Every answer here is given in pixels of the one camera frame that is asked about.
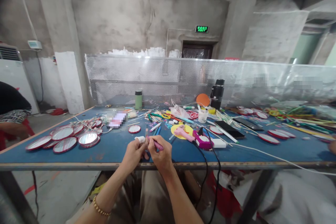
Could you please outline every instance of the white cloth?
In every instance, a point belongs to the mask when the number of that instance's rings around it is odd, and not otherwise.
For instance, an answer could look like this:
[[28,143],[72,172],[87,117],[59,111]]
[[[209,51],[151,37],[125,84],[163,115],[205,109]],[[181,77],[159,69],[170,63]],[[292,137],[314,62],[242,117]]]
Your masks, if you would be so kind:
[[[234,190],[240,205],[261,172],[248,174]],[[336,188],[322,174],[305,170],[282,170],[270,186],[258,212],[272,224],[335,224]]]

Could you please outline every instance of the air conditioner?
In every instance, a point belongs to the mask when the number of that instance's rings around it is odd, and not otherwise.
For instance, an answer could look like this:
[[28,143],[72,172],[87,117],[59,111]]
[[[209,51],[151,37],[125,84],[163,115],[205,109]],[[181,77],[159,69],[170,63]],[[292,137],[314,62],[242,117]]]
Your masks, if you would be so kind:
[[18,89],[30,103],[32,114],[40,112],[18,49],[3,43],[0,43],[0,81]]

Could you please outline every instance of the orange disc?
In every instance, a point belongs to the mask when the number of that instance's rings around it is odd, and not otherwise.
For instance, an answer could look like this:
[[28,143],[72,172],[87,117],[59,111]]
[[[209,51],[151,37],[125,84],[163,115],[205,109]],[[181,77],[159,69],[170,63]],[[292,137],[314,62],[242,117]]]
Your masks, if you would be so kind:
[[209,96],[207,96],[206,94],[199,94],[196,97],[196,102],[198,103],[198,105],[207,107],[210,104],[210,99],[209,99]]

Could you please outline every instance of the smartphone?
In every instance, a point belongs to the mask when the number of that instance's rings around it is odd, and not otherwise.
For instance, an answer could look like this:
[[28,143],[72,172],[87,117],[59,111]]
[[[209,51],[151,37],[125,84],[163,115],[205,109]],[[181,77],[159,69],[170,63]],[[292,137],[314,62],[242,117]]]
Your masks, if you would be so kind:
[[217,124],[220,128],[225,130],[227,133],[229,133],[231,136],[233,136],[235,139],[242,139],[245,137],[242,133],[240,133],[238,130],[230,126],[224,121],[215,121],[215,124]]
[[243,124],[244,126],[254,130],[254,131],[263,131],[264,129],[262,127],[259,127],[258,125],[250,122],[250,121],[247,121],[243,118],[240,118],[240,117],[237,117],[237,118],[234,118],[235,121]]

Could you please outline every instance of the black cable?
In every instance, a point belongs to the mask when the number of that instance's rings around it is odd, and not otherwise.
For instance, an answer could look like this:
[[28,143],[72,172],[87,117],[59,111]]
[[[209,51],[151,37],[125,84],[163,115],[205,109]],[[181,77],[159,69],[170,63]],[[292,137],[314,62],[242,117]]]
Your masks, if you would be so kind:
[[211,138],[210,138],[210,134],[209,134],[209,132],[208,132],[208,130],[207,130],[206,128],[204,128],[204,129],[206,130],[206,132],[207,132],[207,134],[208,134],[208,136],[209,136],[212,151],[213,151],[213,153],[215,154],[215,156],[216,156],[216,158],[217,158],[217,161],[218,161],[218,165],[219,165],[219,170],[218,170],[218,173],[217,173],[215,204],[214,204],[214,206],[213,206],[213,211],[212,211],[211,219],[210,219],[210,221],[209,221],[209,224],[210,224],[210,223],[212,222],[212,219],[214,218],[215,210],[216,210],[216,205],[217,205],[217,190],[218,190],[218,186],[219,186],[219,173],[221,172],[221,171],[220,171],[220,170],[221,170],[221,164],[220,164],[220,161],[219,161],[219,159],[218,159],[218,157],[217,157],[217,154],[216,154],[216,152],[215,152],[215,150],[214,150],[214,146],[213,146],[213,144],[212,144],[212,141],[211,141]]
[[205,181],[206,181],[206,179],[207,179],[207,176],[208,176],[208,161],[207,161],[207,159],[206,159],[206,157],[205,157],[203,151],[202,151],[202,150],[200,149],[200,147],[197,145],[196,141],[193,141],[193,144],[197,147],[197,149],[200,151],[200,153],[201,153],[202,156],[204,157],[204,160],[205,160],[205,163],[206,163],[206,170],[207,170],[206,173],[205,173],[204,180],[203,180],[202,185],[201,185],[201,193],[200,193],[200,195],[199,195],[198,202],[197,202],[197,204],[196,204],[196,206],[195,206],[195,209],[197,210],[198,204],[200,203],[201,198],[202,198],[203,186],[204,186],[204,183],[205,183]]
[[39,206],[38,206],[38,203],[37,203],[37,184],[36,184],[36,176],[35,176],[35,172],[34,171],[31,171],[31,173],[33,174],[33,181],[34,181],[34,186],[35,186],[35,204],[36,204],[36,208],[37,208],[37,211],[36,211],[36,219],[38,218],[39,216]]
[[41,75],[41,89],[42,89],[42,100],[39,101],[38,103],[43,102],[43,95],[44,95],[44,90],[43,90],[43,77],[42,77],[42,68],[41,68],[41,63],[40,63],[40,59],[39,59],[39,55],[37,54],[37,51],[35,51],[36,57],[37,57],[37,61],[38,61],[38,65],[40,67],[40,75]]

